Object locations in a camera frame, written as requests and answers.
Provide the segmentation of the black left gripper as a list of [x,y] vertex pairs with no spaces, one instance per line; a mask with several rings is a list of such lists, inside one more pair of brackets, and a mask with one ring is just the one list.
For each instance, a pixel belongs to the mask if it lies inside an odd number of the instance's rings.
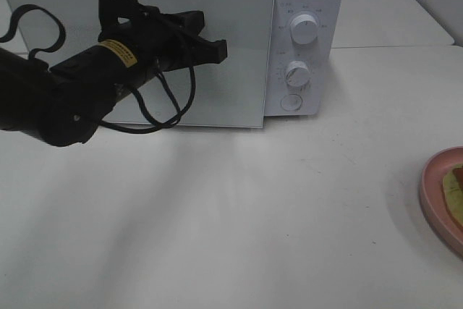
[[137,0],[98,0],[101,33],[98,42],[114,40],[126,46],[137,62],[126,67],[111,50],[97,49],[97,76],[138,76],[154,67],[168,72],[204,64],[220,64],[228,56],[226,40],[207,41],[197,38],[205,27],[204,13],[199,10],[164,14],[158,7]]

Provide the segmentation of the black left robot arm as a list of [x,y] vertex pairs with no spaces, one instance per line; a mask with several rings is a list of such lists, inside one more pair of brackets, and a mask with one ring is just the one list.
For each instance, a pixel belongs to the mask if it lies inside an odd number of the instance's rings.
[[219,64],[224,40],[200,36],[201,11],[164,14],[138,0],[98,0],[96,45],[49,66],[38,49],[1,51],[1,129],[64,147],[99,127],[144,135],[177,125],[181,105],[165,78],[179,69]]

